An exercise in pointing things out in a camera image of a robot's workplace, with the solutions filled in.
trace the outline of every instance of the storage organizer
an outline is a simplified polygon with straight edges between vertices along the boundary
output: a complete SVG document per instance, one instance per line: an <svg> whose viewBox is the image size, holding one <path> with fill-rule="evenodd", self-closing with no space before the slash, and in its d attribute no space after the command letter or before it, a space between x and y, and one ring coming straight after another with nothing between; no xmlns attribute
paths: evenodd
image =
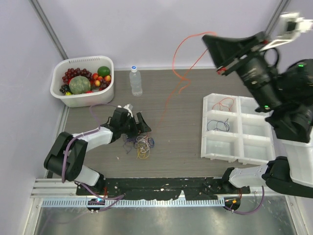
<svg viewBox="0 0 313 235"><path fill-rule="evenodd" d="M254 98L210 94L203 98L201 157L262 165L275 159L268 114Z"/></svg>
<svg viewBox="0 0 313 235"><path fill-rule="evenodd" d="M62 77L68 69L87 69L90 72L95 73L101 66L107 66L111 70L111 83L103 91L76 95L64 95L60 92L60 87L63 85ZM70 108L109 103L114 97L113 62L109 57L101 55L64 60L60 62L53 71L50 92L54 97L60 99Z"/></svg>

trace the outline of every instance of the water bottle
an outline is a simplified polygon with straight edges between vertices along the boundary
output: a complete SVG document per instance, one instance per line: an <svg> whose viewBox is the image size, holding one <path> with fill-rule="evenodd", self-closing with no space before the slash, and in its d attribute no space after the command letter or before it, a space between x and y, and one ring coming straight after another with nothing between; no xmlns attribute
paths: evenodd
<svg viewBox="0 0 313 235"><path fill-rule="evenodd" d="M136 66L132 66L132 71L129 74L129 79L131 81L132 93L134 96L141 96L142 95L142 88L141 88L141 75L140 72L137 71Z"/></svg>

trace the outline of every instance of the green watermelon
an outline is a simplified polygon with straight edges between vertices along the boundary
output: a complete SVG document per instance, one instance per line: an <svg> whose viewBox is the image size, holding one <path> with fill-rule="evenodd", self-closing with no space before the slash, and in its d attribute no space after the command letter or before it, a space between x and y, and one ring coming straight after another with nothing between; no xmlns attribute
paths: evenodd
<svg viewBox="0 0 313 235"><path fill-rule="evenodd" d="M72 94L83 94L91 90L91 84L88 78L77 76L69 82L69 89Z"/></svg>
<svg viewBox="0 0 313 235"><path fill-rule="evenodd" d="M109 75L110 72L111 72L110 69L106 66L101 66L100 68L98 68L98 75L101 77Z"/></svg>

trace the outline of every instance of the wooden tabletop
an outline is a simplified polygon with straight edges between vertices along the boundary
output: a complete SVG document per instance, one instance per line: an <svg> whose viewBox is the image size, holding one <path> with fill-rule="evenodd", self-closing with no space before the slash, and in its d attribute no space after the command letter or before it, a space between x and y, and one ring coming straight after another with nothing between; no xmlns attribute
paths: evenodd
<svg viewBox="0 0 313 235"><path fill-rule="evenodd" d="M84 164L105 177L201 177L222 176L228 167L247 167L238 162L201 159L201 128L203 97L210 93L249 96L251 94L233 73L219 76L215 70L192 70L188 78L191 85L181 94L178 91L168 104L163 122L157 128L169 94L179 83L171 70L142 70L143 95L131 92L129 71L114 74L115 94L111 104L133 105L133 113L142 112L151 127L155 140L149 158L137 159L137 151L129 154L123 148L122 138L102 145L86 154ZM97 106L93 112L104 123L112 116L114 107ZM71 108L65 130L81 133L97 127L88 107Z"/></svg>

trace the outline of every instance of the floor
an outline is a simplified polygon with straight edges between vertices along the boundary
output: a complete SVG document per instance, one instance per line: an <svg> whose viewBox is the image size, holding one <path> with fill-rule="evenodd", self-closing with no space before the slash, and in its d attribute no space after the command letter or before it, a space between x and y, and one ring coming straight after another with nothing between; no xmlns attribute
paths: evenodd
<svg viewBox="0 0 313 235"><path fill-rule="evenodd" d="M184 74L185 70L179 70L179 73ZM156 143L149 158L136 159L135 150L126 154L122 147L124 142L119 139L89 151L85 158L86 166L106 177L222 176L228 167L243 167L237 162L230 164L200 158L203 97L210 93L251 97L235 73L224 77L217 75L215 70L192 70L188 75L191 85L181 94L178 91L174 93L160 124L166 99L179 83L179 78L171 70L144 70L141 76L143 95L134 97L129 71L116 71L115 95L111 103L121 106L131 103L133 112L142 112ZM97 106L93 111L104 123L113 114L114 107ZM88 107L70 109L66 131L81 133L95 127L96 122Z"/></svg>
<svg viewBox="0 0 313 235"><path fill-rule="evenodd" d="M243 197L239 211L257 207L260 197ZM42 208L35 235L295 235L284 196L267 196L252 215L222 207L113 208L85 214L86 208Z"/></svg>

